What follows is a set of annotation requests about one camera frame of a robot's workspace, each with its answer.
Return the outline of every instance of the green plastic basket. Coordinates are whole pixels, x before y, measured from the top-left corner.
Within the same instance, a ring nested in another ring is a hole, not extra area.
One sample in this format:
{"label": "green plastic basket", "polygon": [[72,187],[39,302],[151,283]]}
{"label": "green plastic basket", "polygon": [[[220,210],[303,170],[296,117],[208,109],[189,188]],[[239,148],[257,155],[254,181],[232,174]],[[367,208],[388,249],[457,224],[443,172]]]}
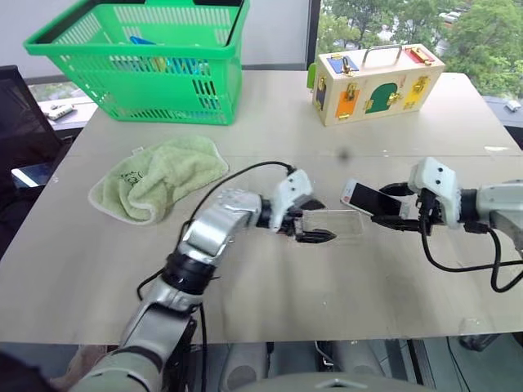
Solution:
{"label": "green plastic basket", "polygon": [[248,6],[83,0],[24,45],[31,55],[48,56],[117,120],[230,124],[242,87]]}

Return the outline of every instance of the window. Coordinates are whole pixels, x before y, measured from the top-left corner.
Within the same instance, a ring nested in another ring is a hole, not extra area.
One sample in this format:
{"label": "window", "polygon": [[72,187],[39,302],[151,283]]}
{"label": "window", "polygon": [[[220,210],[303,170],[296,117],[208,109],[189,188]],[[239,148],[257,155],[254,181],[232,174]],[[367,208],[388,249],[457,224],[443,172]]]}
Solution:
{"label": "window", "polygon": [[483,96],[523,98],[523,0],[322,0],[316,53],[422,43]]}
{"label": "window", "polygon": [[34,84],[29,86],[29,89],[37,102],[87,96],[73,82]]}
{"label": "window", "polygon": [[29,85],[29,90],[44,114],[54,108],[70,105],[72,111],[56,120],[49,119],[55,131],[84,127],[95,113],[97,105],[73,82]]}

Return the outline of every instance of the orange panel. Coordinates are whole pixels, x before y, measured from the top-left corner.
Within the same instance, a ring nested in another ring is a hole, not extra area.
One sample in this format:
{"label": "orange panel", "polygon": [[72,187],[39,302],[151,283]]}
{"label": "orange panel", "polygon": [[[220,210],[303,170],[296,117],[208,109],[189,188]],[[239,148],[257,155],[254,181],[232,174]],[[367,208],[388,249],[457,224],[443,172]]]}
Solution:
{"label": "orange panel", "polygon": [[354,108],[356,102],[358,101],[358,96],[360,95],[360,90],[354,91],[354,96],[351,100],[348,99],[349,93],[344,91],[340,94],[340,101],[337,104],[336,117],[340,118],[341,116],[351,116],[354,113]]}

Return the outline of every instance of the green towel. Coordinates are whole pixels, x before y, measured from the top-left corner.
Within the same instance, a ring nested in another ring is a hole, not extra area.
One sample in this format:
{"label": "green towel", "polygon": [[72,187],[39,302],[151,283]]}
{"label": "green towel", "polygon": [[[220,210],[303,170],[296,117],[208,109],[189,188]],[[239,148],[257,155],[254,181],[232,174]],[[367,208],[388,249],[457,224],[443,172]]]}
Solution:
{"label": "green towel", "polygon": [[150,225],[227,170],[212,140],[181,136],[124,159],[92,187],[89,202],[121,221]]}

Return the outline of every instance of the black chair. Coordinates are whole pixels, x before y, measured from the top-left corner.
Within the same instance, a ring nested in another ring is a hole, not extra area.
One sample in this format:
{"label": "black chair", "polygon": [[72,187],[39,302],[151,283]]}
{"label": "black chair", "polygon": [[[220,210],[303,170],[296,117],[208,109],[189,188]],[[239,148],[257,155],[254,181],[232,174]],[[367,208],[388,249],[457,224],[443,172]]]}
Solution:
{"label": "black chair", "polygon": [[18,68],[0,67],[0,258],[43,189],[17,188],[11,170],[46,163],[52,173],[69,147],[56,136]]}

